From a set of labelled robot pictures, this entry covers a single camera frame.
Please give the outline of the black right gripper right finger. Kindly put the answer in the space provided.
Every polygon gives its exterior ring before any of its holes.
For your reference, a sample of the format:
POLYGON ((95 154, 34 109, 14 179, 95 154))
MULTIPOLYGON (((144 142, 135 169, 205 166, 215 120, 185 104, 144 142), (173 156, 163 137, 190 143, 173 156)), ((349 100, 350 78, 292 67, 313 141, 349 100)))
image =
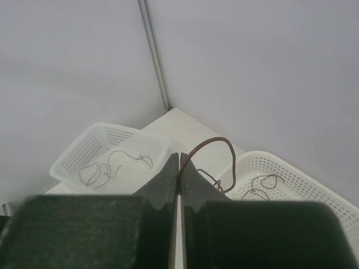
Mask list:
POLYGON ((184 268, 351 268, 335 213, 301 201, 233 201, 181 154, 184 268))

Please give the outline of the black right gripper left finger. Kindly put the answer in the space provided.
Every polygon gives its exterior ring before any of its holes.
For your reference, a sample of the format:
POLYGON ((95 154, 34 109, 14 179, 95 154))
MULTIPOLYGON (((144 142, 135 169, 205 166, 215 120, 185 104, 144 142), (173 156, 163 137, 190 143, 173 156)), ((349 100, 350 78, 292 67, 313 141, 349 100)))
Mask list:
POLYGON ((172 154, 134 194, 41 195, 1 234, 2 268, 173 268, 177 174, 172 154))

